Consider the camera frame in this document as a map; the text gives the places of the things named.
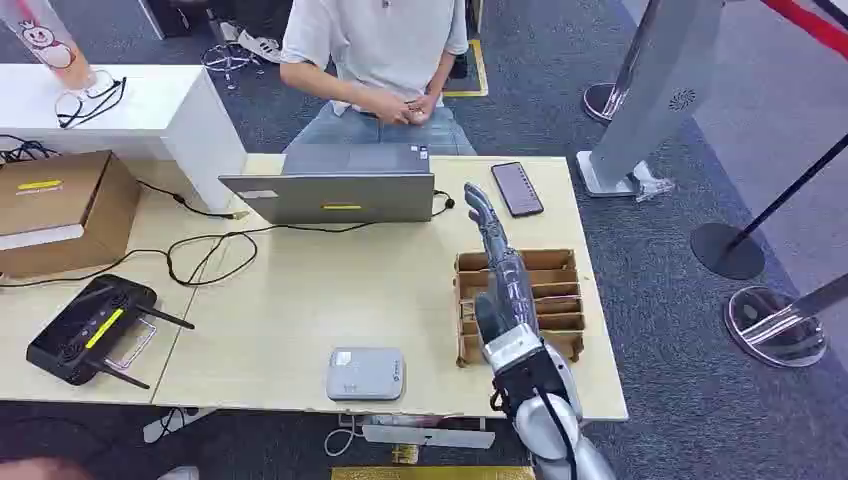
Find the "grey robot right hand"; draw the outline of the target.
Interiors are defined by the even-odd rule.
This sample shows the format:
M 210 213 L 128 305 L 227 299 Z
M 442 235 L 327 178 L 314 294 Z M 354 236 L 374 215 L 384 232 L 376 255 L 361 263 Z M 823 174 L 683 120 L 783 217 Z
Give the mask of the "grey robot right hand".
M 467 182 L 464 198 L 470 208 L 469 218 L 479 229 L 489 270 L 487 290 L 474 300 L 474 315 L 482 342 L 490 344 L 520 325 L 537 335 L 539 323 L 522 256 L 510 246 L 485 192 Z

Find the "person's left hand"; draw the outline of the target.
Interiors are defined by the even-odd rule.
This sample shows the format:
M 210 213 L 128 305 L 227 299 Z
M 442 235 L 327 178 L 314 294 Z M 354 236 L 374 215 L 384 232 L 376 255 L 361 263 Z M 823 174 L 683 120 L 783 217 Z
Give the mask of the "person's left hand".
M 403 112 L 405 118 L 413 125 L 424 125 L 433 115 L 438 106 L 440 95 L 425 94 L 406 103 Z

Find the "person's right hand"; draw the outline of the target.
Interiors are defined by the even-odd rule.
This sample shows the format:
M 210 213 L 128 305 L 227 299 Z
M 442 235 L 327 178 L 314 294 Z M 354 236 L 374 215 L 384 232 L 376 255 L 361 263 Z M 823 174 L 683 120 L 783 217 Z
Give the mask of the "person's right hand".
M 410 124 L 412 122 L 410 106 L 385 90 L 369 91 L 367 108 L 385 123 Z

